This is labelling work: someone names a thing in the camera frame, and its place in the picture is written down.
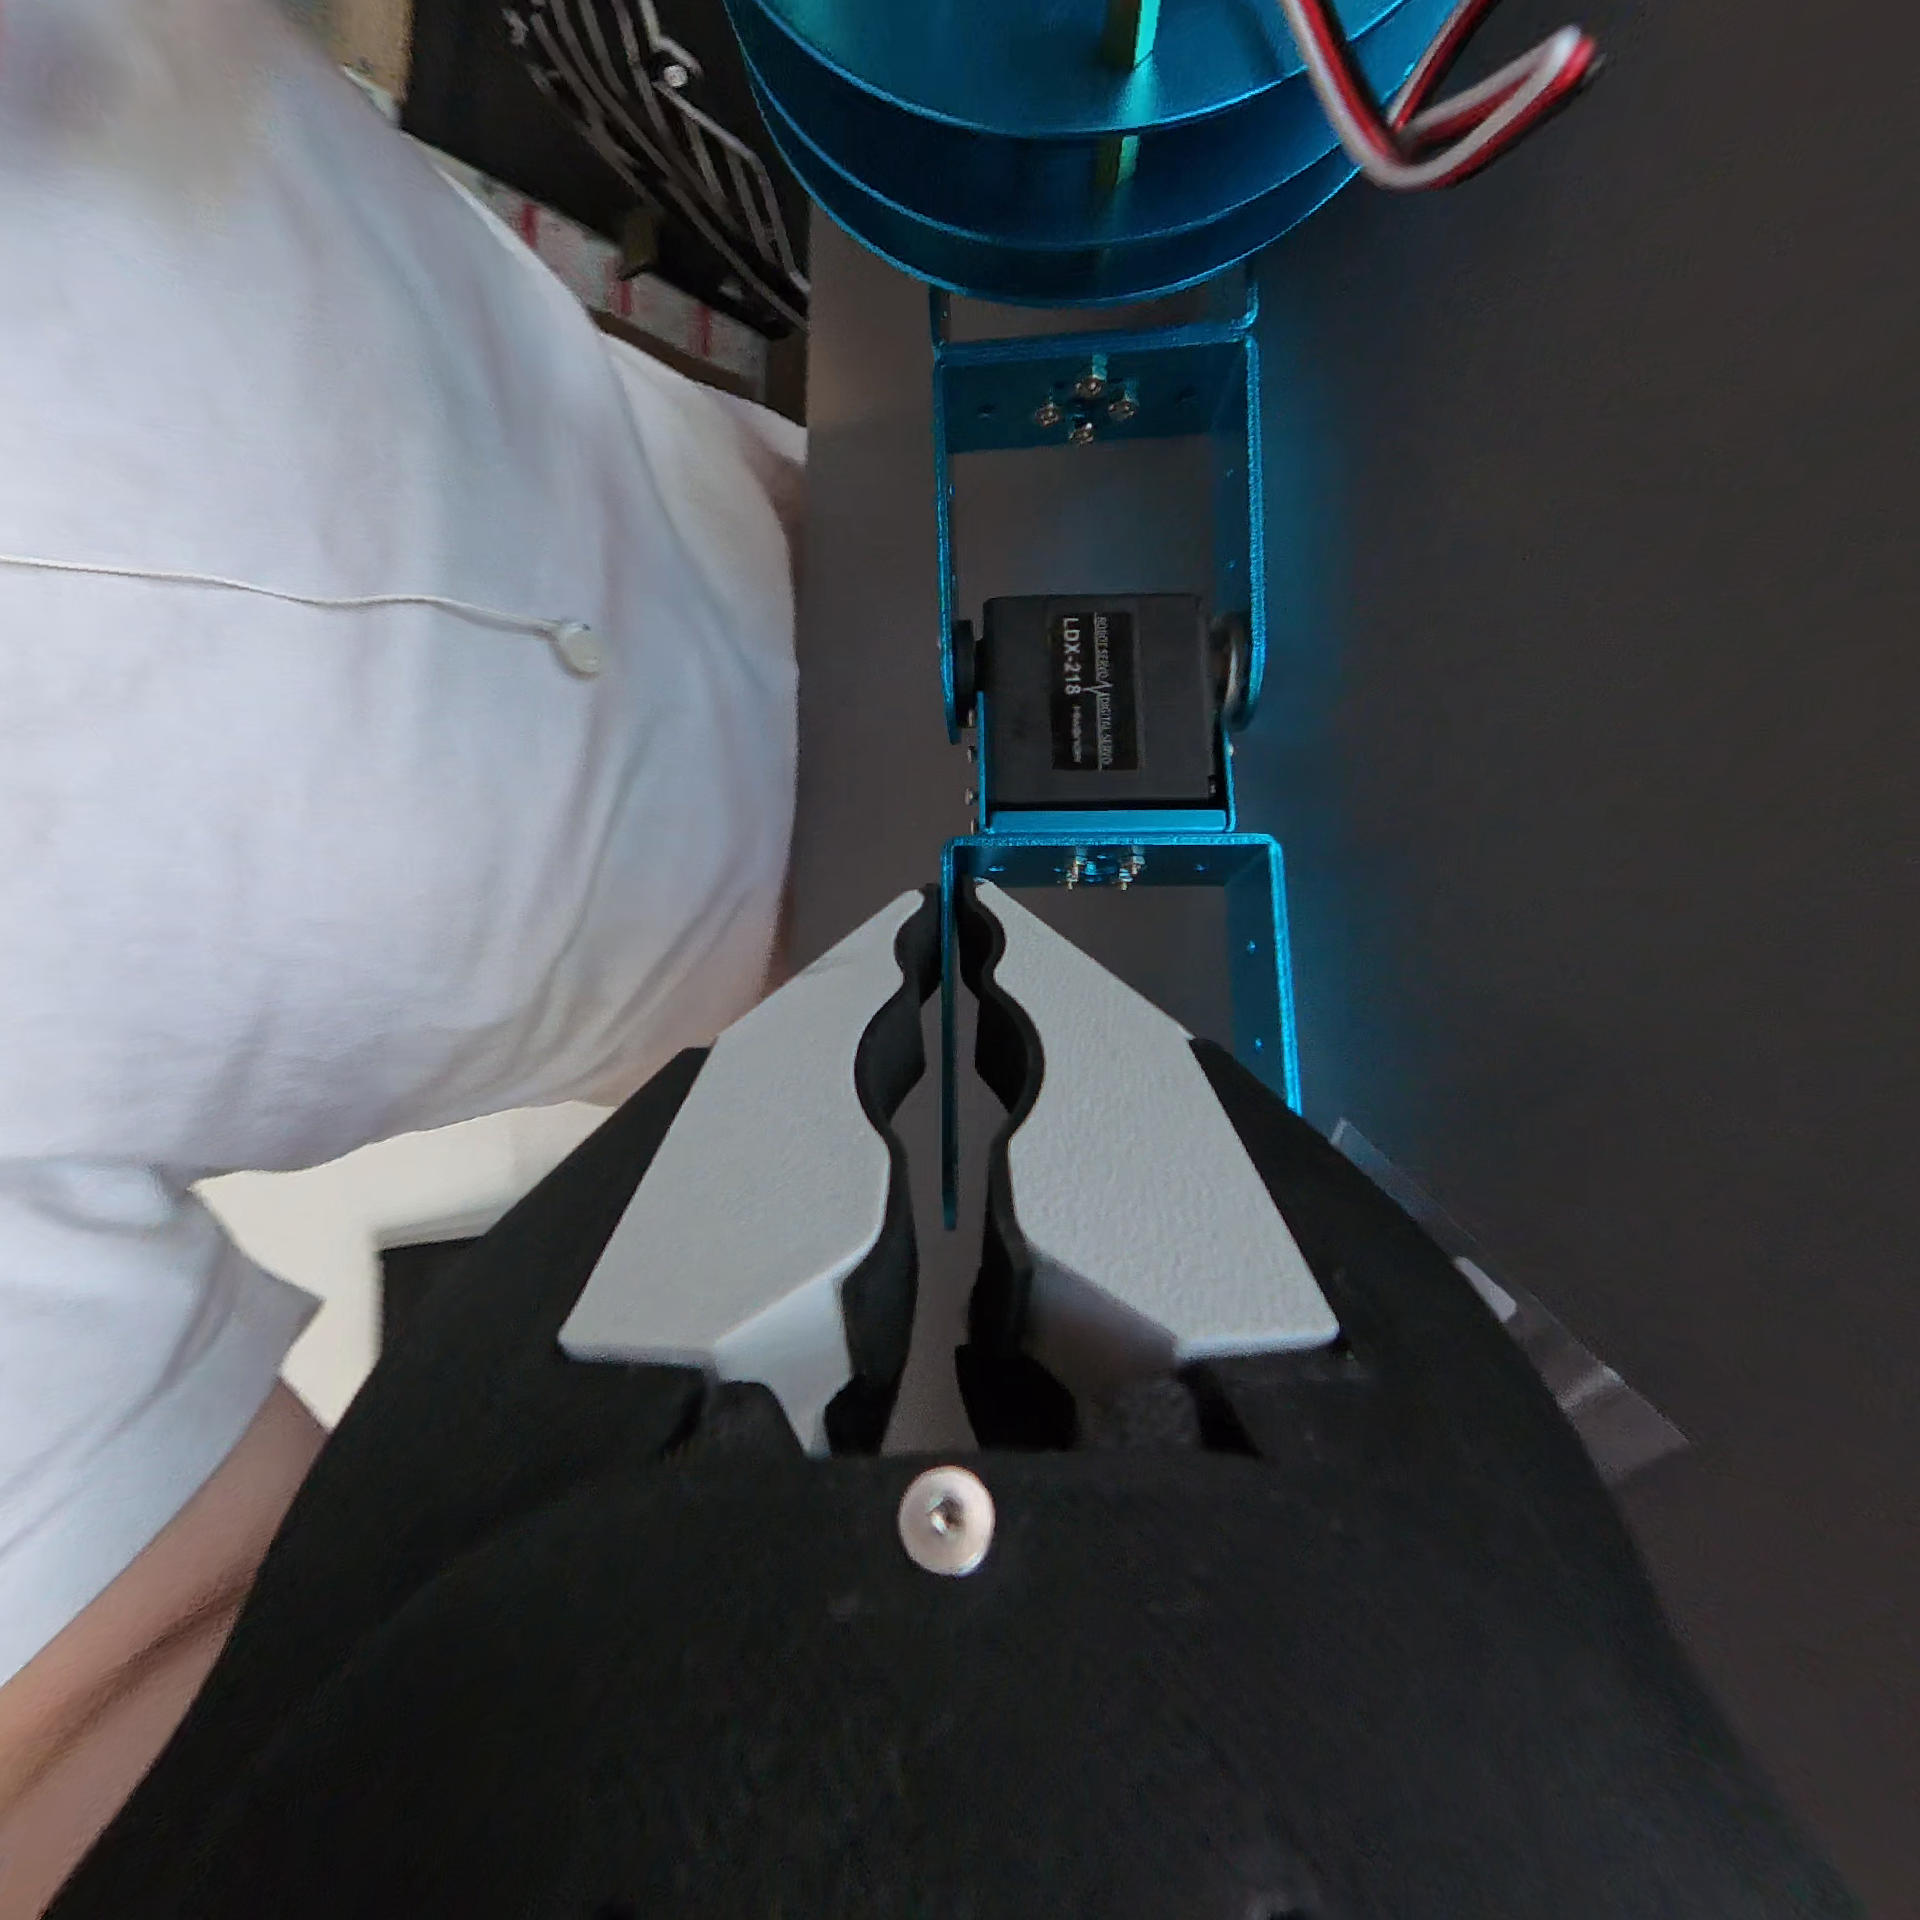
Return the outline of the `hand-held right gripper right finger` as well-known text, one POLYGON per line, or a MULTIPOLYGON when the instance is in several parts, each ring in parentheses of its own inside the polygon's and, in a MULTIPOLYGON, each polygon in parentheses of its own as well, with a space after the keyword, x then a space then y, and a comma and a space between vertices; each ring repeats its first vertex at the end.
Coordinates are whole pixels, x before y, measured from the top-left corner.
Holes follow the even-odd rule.
POLYGON ((1332 1306, 1193 1033, 989 880, 955 888, 1004 1121, 955 1379, 985 1450, 1069 1450, 1199 1363, 1318 1353, 1332 1306))

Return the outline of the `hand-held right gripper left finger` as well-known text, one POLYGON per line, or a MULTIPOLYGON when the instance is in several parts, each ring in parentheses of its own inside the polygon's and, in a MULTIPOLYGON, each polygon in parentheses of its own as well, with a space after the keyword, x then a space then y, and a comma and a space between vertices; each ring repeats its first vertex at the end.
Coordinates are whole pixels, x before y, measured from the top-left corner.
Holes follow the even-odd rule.
POLYGON ((574 1360, 763 1386, 804 1453, 878 1454, 918 1247, 893 1121, 926 1071, 931 893, 710 1045, 559 1330, 574 1360))

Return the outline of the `blue toy robot arm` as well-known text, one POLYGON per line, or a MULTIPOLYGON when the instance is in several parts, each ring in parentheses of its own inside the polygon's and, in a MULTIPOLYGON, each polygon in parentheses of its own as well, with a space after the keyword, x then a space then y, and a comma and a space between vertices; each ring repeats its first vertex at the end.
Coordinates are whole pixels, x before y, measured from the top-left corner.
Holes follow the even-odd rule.
POLYGON ((943 883, 1225 898, 1233 1042, 1300 1102, 1258 254, 1355 179, 1315 94, 1427 85, 1449 5, 730 5, 841 231, 929 289, 943 883))

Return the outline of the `person's left forearm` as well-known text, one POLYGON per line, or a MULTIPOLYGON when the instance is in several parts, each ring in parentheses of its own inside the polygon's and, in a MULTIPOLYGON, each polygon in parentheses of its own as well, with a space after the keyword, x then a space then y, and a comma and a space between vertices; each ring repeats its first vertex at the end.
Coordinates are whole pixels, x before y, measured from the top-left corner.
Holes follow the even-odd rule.
POLYGON ((277 1383, 214 1475, 2 1691, 2 1917, 41 1917, 153 1768, 327 1443, 277 1383))

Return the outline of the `dark grey desk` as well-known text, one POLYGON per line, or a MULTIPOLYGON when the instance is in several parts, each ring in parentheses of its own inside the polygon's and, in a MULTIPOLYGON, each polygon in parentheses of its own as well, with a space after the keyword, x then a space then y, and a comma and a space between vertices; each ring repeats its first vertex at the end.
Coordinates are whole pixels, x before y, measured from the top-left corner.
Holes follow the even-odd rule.
MULTIPOLYGON (((1334 1311, 823 1469, 671 1914, 1915 1917, 1915 5, 1502 5, 1599 78, 1254 256, 1300 1102, 1210 888, 1010 897, 1195 1038, 1334 1311), (1342 1118, 1691 1447, 1606 1483, 1342 1118)), ((929 289, 811 215, 801 923, 937 869, 929 289)))

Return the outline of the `small clear screw bag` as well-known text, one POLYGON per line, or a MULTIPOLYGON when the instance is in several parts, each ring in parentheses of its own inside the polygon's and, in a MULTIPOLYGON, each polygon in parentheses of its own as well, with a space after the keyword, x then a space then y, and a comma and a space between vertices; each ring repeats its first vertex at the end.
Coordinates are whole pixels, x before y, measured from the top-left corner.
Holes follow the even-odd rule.
POLYGON ((1481 1261, 1477 1239, 1350 1118, 1334 1126, 1331 1144, 1413 1216, 1475 1287, 1505 1333, 1524 1351, 1606 1483, 1620 1486, 1691 1447, 1678 1426, 1585 1347, 1532 1293, 1502 1285, 1481 1261))

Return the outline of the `person's white shirt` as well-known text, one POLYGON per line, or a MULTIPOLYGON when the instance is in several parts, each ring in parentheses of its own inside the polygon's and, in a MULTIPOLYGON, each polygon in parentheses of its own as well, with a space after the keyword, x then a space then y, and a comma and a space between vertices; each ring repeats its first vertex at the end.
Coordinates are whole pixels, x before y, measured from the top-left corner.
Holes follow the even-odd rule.
POLYGON ((4 5, 2 227, 11 1679, 300 1337, 201 1182, 751 1005, 798 669, 751 426, 275 5, 4 5))

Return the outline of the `black white-striped cloth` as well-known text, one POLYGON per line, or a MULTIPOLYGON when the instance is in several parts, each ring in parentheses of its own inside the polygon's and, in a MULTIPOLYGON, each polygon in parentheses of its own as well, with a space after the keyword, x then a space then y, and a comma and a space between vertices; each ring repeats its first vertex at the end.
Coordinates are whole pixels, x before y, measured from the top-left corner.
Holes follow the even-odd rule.
POLYGON ((627 190, 643 270, 767 341, 809 327, 809 215, 724 5, 501 5, 530 82, 627 190))

